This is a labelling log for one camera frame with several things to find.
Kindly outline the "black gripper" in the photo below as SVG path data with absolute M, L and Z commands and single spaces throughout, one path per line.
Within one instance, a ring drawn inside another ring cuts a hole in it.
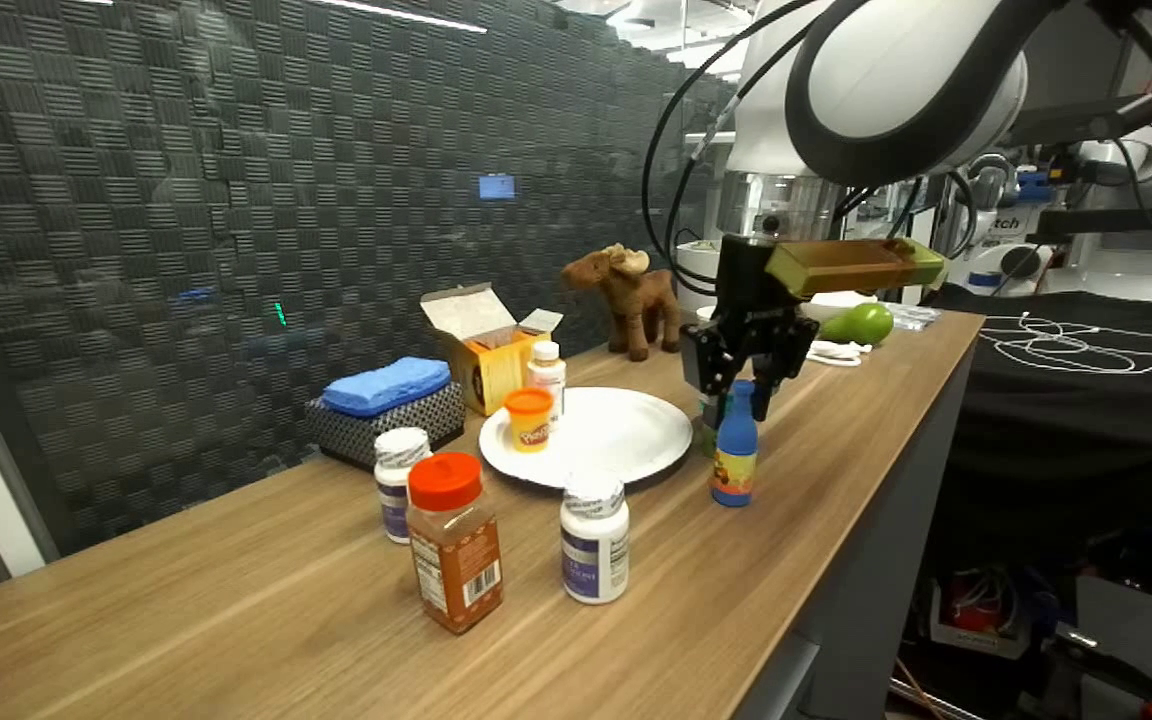
M 814 321 L 762 272 L 772 249 L 729 237 L 715 267 L 715 313 L 684 327 L 684 380 L 696 388 L 701 423 L 719 423 L 722 393 L 753 373 L 753 417 L 768 417 L 775 388 L 801 373 Z

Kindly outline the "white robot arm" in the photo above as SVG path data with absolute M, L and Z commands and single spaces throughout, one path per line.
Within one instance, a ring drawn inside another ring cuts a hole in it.
M 729 170 L 737 175 L 894 183 L 945 171 L 1012 131 L 1026 41 L 1067 0 L 775 0 L 749 43 Z M 755 369 L 753 417 L 801 373 L 814 326 L 775 242 L 729 237 L 715 315 L 684 335 L 684 373 L 722 398 Z

